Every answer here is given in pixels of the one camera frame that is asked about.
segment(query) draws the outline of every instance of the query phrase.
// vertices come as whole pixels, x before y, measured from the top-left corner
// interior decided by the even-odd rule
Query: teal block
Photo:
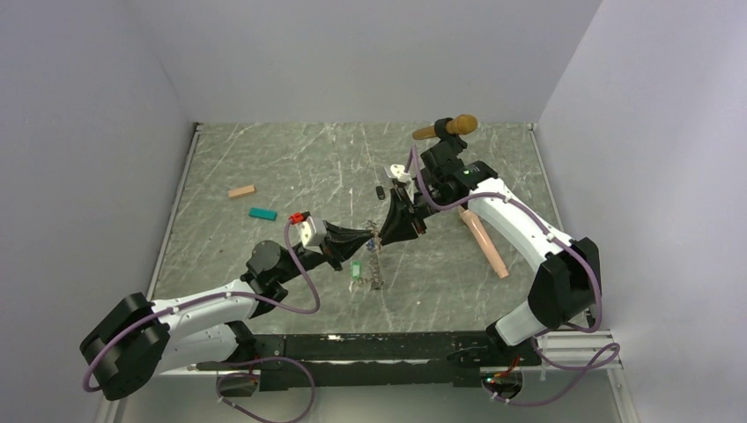
[[[252,207],[249,209],[249,216],[258,219],[275,220],[277,218],[277,211]]]

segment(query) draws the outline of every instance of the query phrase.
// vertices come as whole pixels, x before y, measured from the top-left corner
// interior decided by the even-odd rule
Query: wooden rolling pin
[[[477,118],[473,115],[458,115],[446,124],[446,132],[451,135],[467,135],[477,129]],[[436,137],[436,129],[433,126],[420,128],[412,133],[414,139],[428,139]]]
[[[473,235],[475,235],[477,244],[480,245],[483,253],[488,258],[488,262],[490,262],[492,269],[496,273],[498,273],[498,277],[503,279],[508,276],[508,269],[506,269],[506,264],[503,263],[503,259],[500,258],[498,250],[495,249],[495,246],[492,245],[492,241],[490,240],[490,238],[488,238],[488,234],[485,231],[480,218],[474,212],[464,210],[464,208],[461,206],[459,206],[459,217],[462,218],[462,222],[470,227],[470,231]]]

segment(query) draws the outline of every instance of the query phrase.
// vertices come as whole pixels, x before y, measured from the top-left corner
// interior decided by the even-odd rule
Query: wooden stick
[[[228,198],[231,198],[233,200],[235,198],[246,197],[249,194],[254,194],[255,192],[256,189],[254,185],[247,185],[246,187],[231,189],[230,191],[228,191]]]
[[[467,135],[477,129],[477,118],[473,115],[458,115],[446,124],[446,132],[451,135]],[[436,137],[436,129],[433,126],[420,128],[412,133],[413,139],[428,139]]]
[[[495,249],[494,245],[492,245],[492,241],[490,241],[483,223],[480,222],[480,218],[474,212],[464,210],[461,206],[459,206],[459,217],[462,218],[462,222],[470,228],[470,231],[475,236],[475,240],[477,240],[477,244],[479,244],[480,248],[483,250],[485,257],[488,258],[488,262],[490,262],[492,269],[498,273],[498,277],[503,279],[508,276],[506,264],[503,263],[503,259],[500,258],[498,250]]]

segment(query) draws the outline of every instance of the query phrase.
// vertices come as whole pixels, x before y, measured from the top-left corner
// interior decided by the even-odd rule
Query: red connector
[[[310,213],[308,211],[304,211],[303,213],[294,213],[289,218],[291,220],[292,224],[301,223],[304,220],[306,220],[309,217]]]

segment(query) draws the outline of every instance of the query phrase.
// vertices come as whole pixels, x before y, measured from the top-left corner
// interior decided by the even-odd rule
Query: marble table
[[[404,163],[412,131],[427,122],[205,124],[154,288],[155,299],[180,297],[233,280],[246,271],[254,245],[283,244],[285,220],[309,210],[340,226],[383,223],[388,198],[375,193],[380,169]],[[526,123],[481,123],[464,137],[465,163],[482,160],[527,205],[558,224]],[[422,152],[434,140],[418,141]],[[229,189],[256,193],[229,200]],[[277,211],[277,221],[250,218],[250,207]],[[322,298],[315,315],[276,309],[248,322],[254,333],[483,330],[526,298],[534,274],[521,255],[485,225],[510,276],[499,279],[456,211],[425,222],[427,234],[381,252],[384,286],[351,282],[349,263],[310,271]],[[298,240],[295,231],[292,241]],[[354,257],[367,271],[365,249]],[[302,278],[285,284],[284,303],[313,306]]]

